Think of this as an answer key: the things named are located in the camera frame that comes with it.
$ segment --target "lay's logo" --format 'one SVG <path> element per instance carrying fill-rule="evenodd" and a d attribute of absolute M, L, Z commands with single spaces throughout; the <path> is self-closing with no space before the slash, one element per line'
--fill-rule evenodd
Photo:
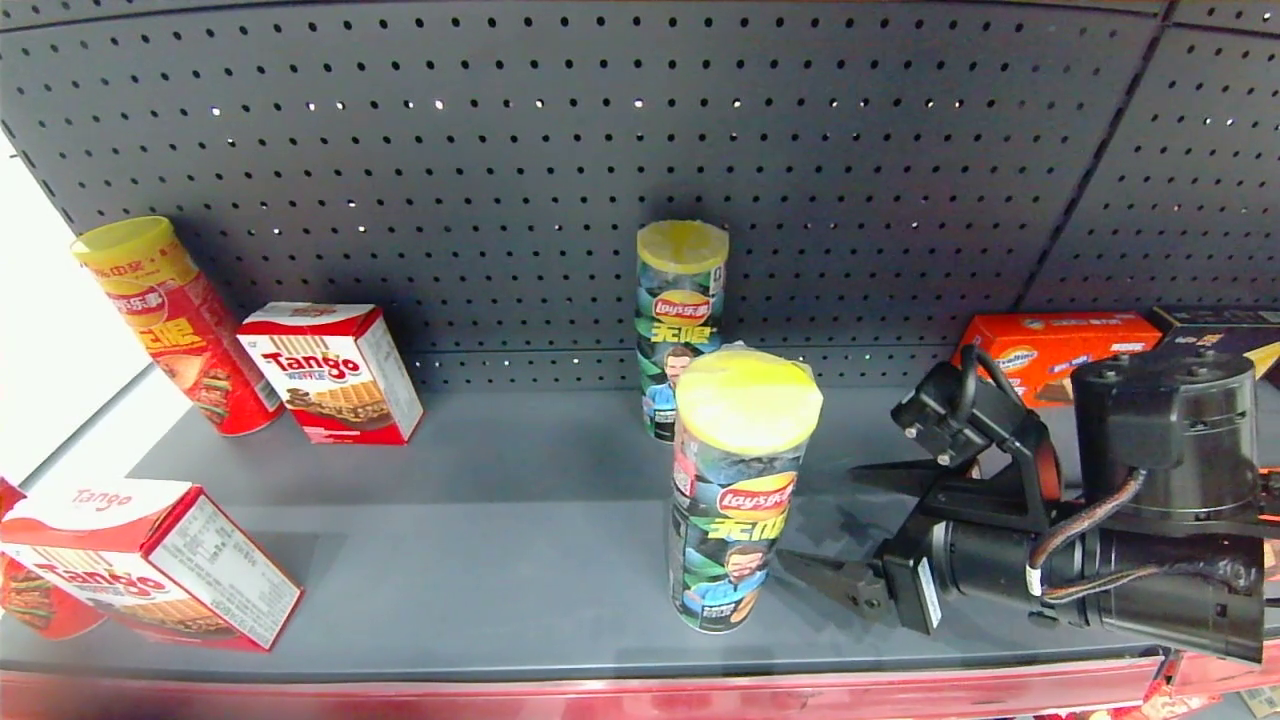
<path fill-rule="evenodd" d="M 668 290 L 653 301 L 653 318 L 669 325 L 700 325 L 712 314 L 712 300 L 691 290 Z"/>
<path fill-rule="evenodd" d="M 1032 360 L 1034 360 L 1037 355 L 1039 354 L 1036 352 L 1034 347 L 1019 345 L 1001 352 L 1000 357 L 996 357 L 996 365 L 1000 365 L 1000 369 L 1006 373 L 1016 373 L 1027 365 L 1030 365 Z"/>
<path fill-rule="evenodd" d="M 751 478 L 722 489 L 716 507 L 739 520 L 768 520 L 786 511 L 795 487 L 794 471 Z"/>

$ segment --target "lay's chips canister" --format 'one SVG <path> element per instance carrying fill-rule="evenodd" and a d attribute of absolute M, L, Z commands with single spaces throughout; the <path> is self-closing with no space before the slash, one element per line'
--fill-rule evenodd
<path fill-rule="evenodd" d="M 663 220 L 636 233 L 636 355 L 645 427 L 671 442 L 676 386 L 694 357 L 719 347 L 728 233 L 696 220 Z"/>
<path fill-rule="evenodd" d="M 768 577 L 822 392 L 806 365 L 735 343 L 695 360 L 676 395 L 671 600 L 694 629 L 724 633 Z"/>
<path fill-rule="evenodd" d="M 187 254 L 168 218 L 92 229 L 72 254 L 151 359 L 224 436 L 265 428 L 284 405 L 236 340 L 236 318 Z"/>

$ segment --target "cartoon man illustration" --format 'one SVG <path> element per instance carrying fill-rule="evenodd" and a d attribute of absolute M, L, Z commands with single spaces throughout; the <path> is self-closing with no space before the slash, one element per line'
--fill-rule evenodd
<path fill-rule="evenodd" d="M 746 618 L 769 573 L 760 569 L 764 565 L 765 552 L 759 544 L 735 544 L 724 553 L 724 573 L 728 577 L 718 583 L 699 583 L 685 591 L 685 606 L 700 615 L 704 606 L 732 605 L 741 601 L 730 620 L 737 623 Z"/>
<path fill-rule="evenodd" d="M 667 382 L 653 386 L 644 393 L 644 410 L 658 439 L 671 442 L 676 437 L 676 383 L 692 361 L 692 350 L 684 345 L 672 347 L 662 361 Z"/>

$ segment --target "pegboard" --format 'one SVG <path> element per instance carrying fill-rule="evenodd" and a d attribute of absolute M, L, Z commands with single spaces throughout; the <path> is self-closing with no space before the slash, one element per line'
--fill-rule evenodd
<path fill-rule="evenodd" d="M 1155 17 L 986 4 L 228 6 L 3 36 L 72 227 L 173 217 L 242 313 L 410 352 L 634 346 L 634 233 L 730 228 L 726 334 L 950 345 L 1009 310 Z"/>
<path fill-rule="evenodd" d="M 0 31 L 291 0 L 0 0 Z"/>
<path fill-rule="evenodd" d="M 326 0 L 4 0 L 0 3 L 0 31 L 36 26 L 101 20 L 124 15 L 216 9 L 227 5 L 268 5 L 324 3 Z M 1028 5 L 1066 5 L 1121 13 L 1155 14 L 1165 0 L 1016 0 Z"/>
<path fill-rule="evenodd" d="M 1276 40 L 1169 29 L 1025 305 L 1280 302 L 1277 97 Z"/>
<path fill-rule="evenodd" d="M 763 347 L 809 365 L 823 387 L 910 384 L 951 357 L 954 347 Z M 634 350 L 564 352 L 430 352 L 410 355 L 406 369 L 422 389 L 613 389 L 640 387 Z"/>
<path fill-rule="evenodd" d="M 1174 10 L 1172 20 L 1180 24 L 1280 35 L 1280 3 L 1271 0 L 1183 1 Z"/>

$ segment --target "green chip canister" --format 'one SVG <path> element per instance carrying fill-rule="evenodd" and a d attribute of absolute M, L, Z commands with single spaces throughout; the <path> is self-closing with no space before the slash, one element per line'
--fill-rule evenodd
<path fill-rule="evenodd" d="M 691 628 L 724 633 L 768 578 L 822 391 L 808 366 L 733 343 L 694 361 L 678 395 L 671 601 Z"/>
<path fill-rule="evenodd" d="M 728 233 L 663 220 L 636 233 L 636 355 L 645 428 L 672 442 L 676 386 L 692 360 L 719 347 Z"/>

